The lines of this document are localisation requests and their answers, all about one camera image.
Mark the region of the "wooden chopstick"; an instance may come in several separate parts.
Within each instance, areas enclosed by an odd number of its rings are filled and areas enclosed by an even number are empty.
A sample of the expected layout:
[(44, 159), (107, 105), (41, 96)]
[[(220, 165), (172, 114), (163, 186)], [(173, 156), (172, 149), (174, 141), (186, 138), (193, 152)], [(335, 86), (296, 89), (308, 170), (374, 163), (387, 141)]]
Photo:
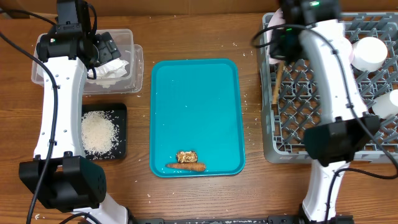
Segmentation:
[(277, 103), (278, 97), (279, 97), (279, 88), (280, 84), (282, 82), (282, 75), (284, 72), (284, 67), (285, 67), (285, 62), (281, 61), (281, 63), (278, 66), (277, 69), (277, 74), (276, 74), (276, 80), (275, 80), (275, 88), (273, 91), (273, 98), (272, 98), (272, 104), (275, 105)]

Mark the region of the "pale green bowl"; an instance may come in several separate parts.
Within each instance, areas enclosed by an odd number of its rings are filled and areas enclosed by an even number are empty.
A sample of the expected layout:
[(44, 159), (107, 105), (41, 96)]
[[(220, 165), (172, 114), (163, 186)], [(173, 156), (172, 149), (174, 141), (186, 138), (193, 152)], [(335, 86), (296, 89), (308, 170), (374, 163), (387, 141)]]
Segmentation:
[(385, 43), (375, 37), (365, 37), (353, 44), (351, 64), (360, 71), (378, 70), (387, 57)]

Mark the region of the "pale green cup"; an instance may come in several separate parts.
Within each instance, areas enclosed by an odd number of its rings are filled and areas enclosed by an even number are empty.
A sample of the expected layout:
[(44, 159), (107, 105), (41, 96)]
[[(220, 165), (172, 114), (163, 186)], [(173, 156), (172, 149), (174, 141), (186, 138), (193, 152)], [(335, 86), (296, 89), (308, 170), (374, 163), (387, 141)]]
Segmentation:
[(371, 109), (382, 119), (395, 116), (398, 113), (398, 90), (392, 90), (377, 97)]

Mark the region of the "brown nut bar piece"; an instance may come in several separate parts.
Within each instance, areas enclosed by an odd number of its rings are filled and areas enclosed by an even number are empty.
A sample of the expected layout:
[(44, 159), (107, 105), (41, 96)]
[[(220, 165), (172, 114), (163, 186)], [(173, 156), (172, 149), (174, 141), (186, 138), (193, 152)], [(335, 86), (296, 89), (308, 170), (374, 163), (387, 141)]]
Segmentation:
[(198, 156), (195, 151), (179, 151), (176, 154), (178, 163), (196, 163), (198, 162)]

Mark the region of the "white tissue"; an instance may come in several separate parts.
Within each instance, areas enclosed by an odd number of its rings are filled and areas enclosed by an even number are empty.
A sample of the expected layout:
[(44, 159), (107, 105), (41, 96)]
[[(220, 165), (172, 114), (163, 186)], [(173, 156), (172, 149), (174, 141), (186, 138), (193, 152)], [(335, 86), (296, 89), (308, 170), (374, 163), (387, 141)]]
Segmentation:
[(86, 81), (88, 83), (93, 83), (102, 86), (103, 88), (109, 88), (116, 82), (121, 80), (121, 77), (127, 74), (126, 66), (129, 62), (126, 60), (121, 60), (119, 58), (112, 60), (100, 67), (96, 67), (96, 80), (91, 80), (93, 78), (93, 71), (88, 72), (88, 78)]

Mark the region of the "white rice pile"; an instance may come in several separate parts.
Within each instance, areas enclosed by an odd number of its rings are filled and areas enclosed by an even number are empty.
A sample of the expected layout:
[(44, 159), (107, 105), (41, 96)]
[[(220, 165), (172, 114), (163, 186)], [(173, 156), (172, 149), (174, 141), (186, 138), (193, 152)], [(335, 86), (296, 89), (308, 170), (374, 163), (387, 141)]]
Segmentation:
[(85, 152), (88, 155), (109, 154), (119, 145), (119, 126), (105, 111), (89, 111), (81, 121), (81, 136)]

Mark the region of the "large white plate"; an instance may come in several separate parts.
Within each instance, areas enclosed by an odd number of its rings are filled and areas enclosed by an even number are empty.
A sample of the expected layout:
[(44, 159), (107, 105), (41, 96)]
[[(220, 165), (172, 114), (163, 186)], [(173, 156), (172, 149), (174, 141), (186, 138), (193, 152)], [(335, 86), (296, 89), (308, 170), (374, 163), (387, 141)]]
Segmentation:
[[(283, 19), (283, 12), (282, 12), (282, 9), (279, 8), (278, 10), (276, 10), (276, 12), (274, 13), (274, 15), (271, 17), (271, 19), (270, 19), (270, 21), (269, 21), (269, 23), (268, 23), (268, 26), (272, 27), (272, 26), (281, 25), (281, 24), (284, 24), (284, 23), (285, 23), (285, 20)], [(266, 32), (266, 36), (267, 36), (267, 41), (270, 42), (270, 41), (271, 41), (271, 38), (272, 38), (272, 31), (271, 31), (271, 30), (267, 31), (267, 32)], [(270, 63), (271, 65), (280, 62), (280, 60), (277, 60), (277, 59), (272, 58), (272, 57), (270, 56), (270, 45), (267, 46), (266, 55), (268, 56), (269, 63)]]

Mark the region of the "small white plate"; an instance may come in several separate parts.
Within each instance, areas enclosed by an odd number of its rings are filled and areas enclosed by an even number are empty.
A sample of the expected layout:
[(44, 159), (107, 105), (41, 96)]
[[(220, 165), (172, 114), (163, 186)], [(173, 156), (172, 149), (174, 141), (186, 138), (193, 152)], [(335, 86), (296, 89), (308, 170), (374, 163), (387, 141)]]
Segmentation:
[(354, 59), (354, 52), (353, 52), (353, 46), (351, 42), (347, 38), (342, 38), (340, 40), (341, 44), (341, 49), (340, 49), (340, 54), (349, 61), (349, 63), (352, 63)]

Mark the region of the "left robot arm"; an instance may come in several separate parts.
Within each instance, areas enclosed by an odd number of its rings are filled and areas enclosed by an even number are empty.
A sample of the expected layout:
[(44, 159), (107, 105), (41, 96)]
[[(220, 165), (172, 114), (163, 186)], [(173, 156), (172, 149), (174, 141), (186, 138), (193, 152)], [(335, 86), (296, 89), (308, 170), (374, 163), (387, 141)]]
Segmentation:
[(86, 158), (81, 108), (88, 70), (120, 56), (110, 35), (96, 34), (96, 15), (86, 1), (58, 1), (57, 19), (32, 56), (43, 71), (40, 136), (33, 159), (19, 165), (19, 178), (33, 202), (85, 217), (91, 223), (133, 223), (128, 208), (107, 193), (101, 166)]

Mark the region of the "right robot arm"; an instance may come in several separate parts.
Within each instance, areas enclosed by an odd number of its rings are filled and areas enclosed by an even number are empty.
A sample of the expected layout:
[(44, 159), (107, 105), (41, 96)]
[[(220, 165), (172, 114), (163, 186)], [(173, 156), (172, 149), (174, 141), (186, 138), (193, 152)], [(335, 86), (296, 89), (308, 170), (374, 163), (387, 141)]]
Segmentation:
[(273, 28), (271, 56), (291, 63), (306, 54), (320, 95), (320, 124), (305, 130), (312, 172), (298, 223), (352, 223), (338, 218), (335, 202), (354, 155), (380, 128), (359, 95), (344, 50), (338, 1), (280, 1), (284, 23)]

